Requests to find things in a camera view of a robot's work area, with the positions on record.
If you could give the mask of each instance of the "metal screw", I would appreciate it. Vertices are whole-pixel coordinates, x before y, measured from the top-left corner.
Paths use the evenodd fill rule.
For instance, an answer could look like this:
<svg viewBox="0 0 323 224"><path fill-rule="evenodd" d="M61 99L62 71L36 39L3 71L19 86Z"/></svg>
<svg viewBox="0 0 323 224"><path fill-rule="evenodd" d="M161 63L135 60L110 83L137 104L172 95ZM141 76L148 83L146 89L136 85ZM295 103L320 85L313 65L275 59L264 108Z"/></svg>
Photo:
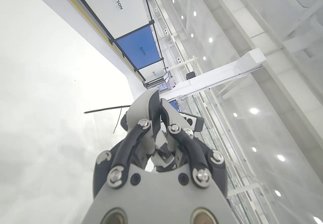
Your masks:
<svg viewBox="0 0 323 224"><path fill-rule="evenodd" d="M141 119L141 120L138 122L138 124L139 124L141 127L143 127L143 129L144 129L144 130L145 130L145 129L148 129L148 128L150 127L150 122L149 122L149 120L147 120L147 119L145 119L145 118Z"/></svg>
<svg viewBox="0 0 323 224"><path fill-rule="evenodd" d="M209 175L207 174L207 172L203 169L199 170L197 172L197 178L200 180L200 181L208 181L209 180Z"/></svg>
<svg viewBox="0 0 323 224"><path fill-rule="evenodd" d="M115 166L111 169L107 175L106 182L112 188L117 188L122 184L122 171L124 170L123 166Z"/></svg>
<svg viewBox="0 0 323 224"><path fill-rule="evenodd" d="M212 150L213 155L210 157L210 160L214 163L214 164L222 164L224 162L224 157L223 155L218 151L213 149Z"/></svg>
<svg viewBox="0 0 323 224"><path fill-rule="evenodd" d="M122 177L122 172L118 170L114 170L111 172L111 182L116 183L118 180L120 180Z"/></svg>
<svg viewBox="0 0 323 224"><path fill-rule="evenodd" d="M194 137L194 132L189 128L184 128L184 132L192 139Z"/></svg>
<svg viewBox="0 0 323 224"><path fill-rule="evenodd" d="M173 125L172 125L172 127L171 127L171 131L172 131L172 132L176 132L176 131L178 131L180 128L181 128L181 127L179 127L179 125L177 125L177 124L173 124Z"/></svg>

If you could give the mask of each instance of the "recessed downlight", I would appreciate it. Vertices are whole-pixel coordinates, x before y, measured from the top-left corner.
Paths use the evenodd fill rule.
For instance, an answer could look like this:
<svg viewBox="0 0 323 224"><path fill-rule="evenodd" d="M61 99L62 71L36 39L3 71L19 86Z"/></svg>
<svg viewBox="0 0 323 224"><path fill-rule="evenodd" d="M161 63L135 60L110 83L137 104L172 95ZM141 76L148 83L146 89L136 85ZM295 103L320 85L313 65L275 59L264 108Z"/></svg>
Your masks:
<svg viewBox="0 0 323 224"><path fill-rule="evenodd" d="M313 218L317 224L323 224L323 221L320 220L318 217L313 217Z"/></svg>
<svg viewBox="0 0 323 224"><path fill-rule="evenodd" d="M275 194L279 197L281 197L282 195L280 194L280 192L278 192L277 190L275 190Z"/></svg>
<svg viewBox="0 0 323 224"><path fill-rule="evenodd" d="M259 112L259 109L251 108L251 109L250 109L250 112L251 112L252 114L257 114L257 113Z"/></svg>
<svg viewBox="0 0 323 224"><path fill-rule="evenodd" d="M278 159L280 160L280 161L285 161L285 157L284 156L282 156L282 155L277 155L277 157L278 157Z"/></svg>

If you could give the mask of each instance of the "white ceiling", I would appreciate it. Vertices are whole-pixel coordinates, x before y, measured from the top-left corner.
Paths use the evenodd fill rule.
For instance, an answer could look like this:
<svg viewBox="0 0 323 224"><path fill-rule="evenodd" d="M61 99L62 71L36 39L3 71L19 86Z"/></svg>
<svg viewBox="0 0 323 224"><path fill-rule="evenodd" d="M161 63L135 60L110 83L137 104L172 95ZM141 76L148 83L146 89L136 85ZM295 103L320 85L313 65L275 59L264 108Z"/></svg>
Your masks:
<svg viewBox="0 0 323 224"><path fill-rule="evenodd" d="M191 5L193 1L187 0L185 5ZM225 60L229 60L232 57L242 56L250 50L250 46L217 0L202 1L229 42L227 45L216 45L215 40L215 44L184 45L189 55L208 54L206 61L199 62L202 70L206 72L223 62L223 56L219 58L216 55L216 48L221 48L222 54L226 56ZM260 13L263 17L269 16L268 20L276 29L284 28L297 19L293 16L294 11L281 14L281 9L277 8L279 2L280 0L265 9L267 4L263 4L262 0L255 0ZM176 12L180 14L180 11L181 5L178 5L175 14ZM279 21L278 18L285 18L286 23ZM199 21L207 22L206 19L197 19L195 25L201 25ZM223 50L231 47L232 52ZM213 90L218 92L223 87L224 85L221 85ZM319 155L314 156L308 151L316 146L316 141L267 70L261 69L252 73L249 81L233 84L221 95L224 95L225 113L229 116L230 123L234 126L239 142L256 174L267 183L269 193L273 193L274 189L279 189L282 193L280 198L274 196L275 202L273 202L281 223L313 223L313 214L323 219L321 215L323 185L318 179L320 176L323 180L320 165L322 159ZM251 107L258 108L260 113L250 114ZM234 117L233 113L238 113L238 117ZM251 150L252 146L258 149L257 153ZM278 154L286 156L286 161L281 162L277 158Z"/></svg>

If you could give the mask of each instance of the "silver bolt head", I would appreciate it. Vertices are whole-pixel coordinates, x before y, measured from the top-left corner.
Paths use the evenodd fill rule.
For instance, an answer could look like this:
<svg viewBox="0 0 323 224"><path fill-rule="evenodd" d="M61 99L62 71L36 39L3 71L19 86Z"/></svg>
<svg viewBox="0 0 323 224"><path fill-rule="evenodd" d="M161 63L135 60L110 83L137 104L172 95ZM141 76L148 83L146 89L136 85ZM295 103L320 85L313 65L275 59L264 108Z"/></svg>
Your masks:
<svg viewBox="0 0 323 224"><path fill-rule="evenodd" d="M141 127L147 127L149 125L149 122L148 120L146 119L142 119L140 122L139 122L140 126Z"/></svg>
<svg viewBox="0 0 323 224"><path fill-rule="evenodd" d="M216 161L220 161L221 160L221 154L219 152L218 153L213 153L213 158Z"/></svg>
<svg viewBox="0 0 323 224"><path fill-rule="evenodd" d="M111 182L115 183L117 182L118 180L120 180L122 177L122 172L121 171L118 171L118 170L114 170L111 172Z"/></svg>
<svg viewBox="0 0 323 224"><path fill-rule="evenodd" d="M223 155L218 150L215 150L215 149L213 149L212 152L213 152L213 155L212 157L210 157L210 160L215 164L218 164L218 165L222 164L224 162Z"/></svg>
<svg viewBox="0 0 323 224"><path fill-rule="evenodd" d="M186 134L190 137L193 138L194 137L194 132L189 129L189 128L184 128L184 132L186 132Z"/></svg>
<svg viewBox="0 0 323 224"><path fill-rule="evenodd" d="M177 125L177 124L173 124L172 125L172 127L171 127L171 130L173 131L173 132L176 132L176 131L178 131L180 129L180 127Z"/></svg>
<svg viewBox="0 0 323 224"><path fill-rule="evenodd" d="M208 181L209 180L209 175L207 174L207 172L205 170L199 170L197 172L197 178L200 180L200 181Z"/></svg>

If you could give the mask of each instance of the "robotic hand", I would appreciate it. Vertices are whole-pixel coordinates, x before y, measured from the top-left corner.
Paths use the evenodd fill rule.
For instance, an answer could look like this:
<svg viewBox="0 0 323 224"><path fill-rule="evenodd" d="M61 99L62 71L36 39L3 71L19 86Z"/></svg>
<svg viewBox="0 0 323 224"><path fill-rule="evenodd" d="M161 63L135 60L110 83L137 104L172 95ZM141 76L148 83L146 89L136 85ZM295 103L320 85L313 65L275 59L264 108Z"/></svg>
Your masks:
<svg viewBox="0 0 323 224"><path fill-rule="evenodd" d="M190 125L158 90L148 90L121 120L127 136L97 157L93 203L82 224L231 224L223 155L194 137ZM156 137L165 124L167 143ZM145 171L151 158L159 173Z"/></svg>

